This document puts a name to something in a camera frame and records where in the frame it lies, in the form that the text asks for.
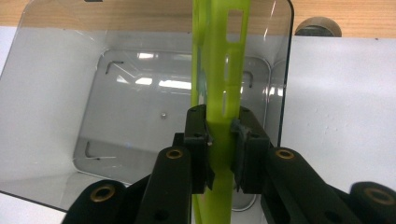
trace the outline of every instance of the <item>wooden surface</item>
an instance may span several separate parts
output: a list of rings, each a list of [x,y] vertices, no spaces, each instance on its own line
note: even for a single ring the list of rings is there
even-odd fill
[[[0,25],[17,26],[23,9],[28,2],[28,0],[0,0]],[[146,2],[147,5],[149,5],[153,0],[147,0]],[[298,24],[310,17],[322,16],[336,21],[340,25],[344,37],[396,38],[395,0],[293,0],[292,3],[295,10],[294,29]],[[175,8],[178,6],[186,6],[186,4],[175,5]],[[47,15],[45,17],[40,17],[39,13],[36,14],[37,23],[42,21],[49,22],[51,21],[49,19],[59,19],[68,16],[59,11],[50,13],[53,15]],[[177,23],[177,16],[180,15],[175,14],[175,23]],[[67,22],[71,26],[76,26],[76,24],[78,24],[78,21],[73,20]]]

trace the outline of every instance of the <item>black clamp jaw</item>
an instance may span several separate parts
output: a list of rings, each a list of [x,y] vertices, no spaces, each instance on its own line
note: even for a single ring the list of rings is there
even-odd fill
[[[396,192],[373,182],[350,194],[327,185],[289,148],[273,147],[253,113],[241,107],[231,132],[237,138],[232,167],[238,189],[262,196],[268,223],[396,223]],[[212,139],[205,106],[191,108],[184,133],[163,149],[151,175],[125,188],[114,180],[88,186],[70,207],[69,223],[191,223],[191,195],[212,188]]]

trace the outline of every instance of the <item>transparent plastic box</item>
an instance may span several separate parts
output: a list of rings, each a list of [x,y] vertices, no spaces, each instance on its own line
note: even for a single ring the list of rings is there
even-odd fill
[[[292,18],[288,0],[251,1],[241,104],[275,145]],[[191,23],[190,0],[31,1],[0,79],[0,190],[67,210],[95,181],[148,175],[184,131]],[[262,221],[259,203],[246,218]]]

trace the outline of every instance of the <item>brass insert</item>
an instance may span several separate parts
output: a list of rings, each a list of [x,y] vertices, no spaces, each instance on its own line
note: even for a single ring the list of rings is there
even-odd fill
[[[115,192],[116,189],[114,188],[114,186],[106,184],[99,188],[96,188],[91,193],[91,200],[95,203],[101,203],[113,197]]]
[[[294,158],[294,154],[293,154],[291,151],[286,150],[286,149],[277,150],[277,151],[275,152],[275,154],[276,154],[279,158],[282,158],[282,159],[285,159],[285,160],[290,160],[290,159],[293,159],[293,158]]]
[[[394,205],[395,199],[382,189],[368,188],[364,190],[364,193],[376,203],[384,205]]]
[[[179,149],[171,149],[166,152],[166,157],[169,159],[178,159],[183,156],[183,152]]]

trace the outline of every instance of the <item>green plastic part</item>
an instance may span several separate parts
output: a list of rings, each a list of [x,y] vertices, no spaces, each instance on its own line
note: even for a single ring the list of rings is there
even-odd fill
[[[235,139],[230,128],[239,117],[249,9],[249,0],[193,0],[191,105],[206,104],[215,172],[213,190],[193,196],[197,224],[231,222]]]

